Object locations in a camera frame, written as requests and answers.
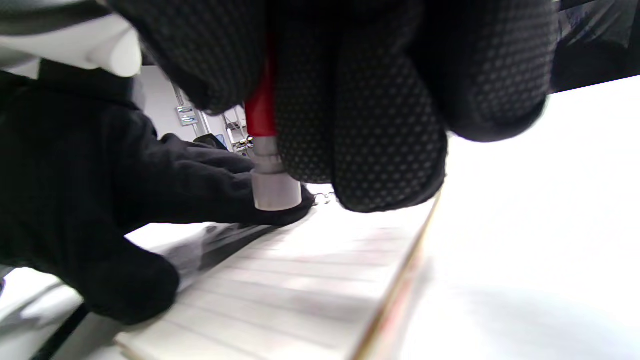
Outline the person's left hand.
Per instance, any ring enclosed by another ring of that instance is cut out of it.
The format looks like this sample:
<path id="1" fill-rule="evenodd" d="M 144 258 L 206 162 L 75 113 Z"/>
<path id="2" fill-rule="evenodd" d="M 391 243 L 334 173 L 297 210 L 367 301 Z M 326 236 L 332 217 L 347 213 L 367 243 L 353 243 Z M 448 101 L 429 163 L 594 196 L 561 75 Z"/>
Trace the person's left hand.
<path id="1" fill-rule="evenodd" d="M 94 313 L 135 325 L 174 304 L 179 271 L 126 235 L 147 224 L 288 226 L 314 203 L 254 204 L 247 157 L 158 137 L 134 77 L 43 60 L 1 72 L 1 264 L 56 276 Z"/>

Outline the person's right hand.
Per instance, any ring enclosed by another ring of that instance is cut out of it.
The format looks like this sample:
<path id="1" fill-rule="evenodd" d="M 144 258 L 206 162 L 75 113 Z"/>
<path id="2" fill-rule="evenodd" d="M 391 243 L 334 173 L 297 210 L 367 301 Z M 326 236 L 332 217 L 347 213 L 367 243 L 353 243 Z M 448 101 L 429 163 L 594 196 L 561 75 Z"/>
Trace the person's right hand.
<path id="1" fill-rule="evenodd" d="M 266 64 L 279 155 L 346 209 L 441 189 L 448 136 L 499 142 L 541 116 L 552 0 L 108 0 L 195 106 L 248 103 Z"/>

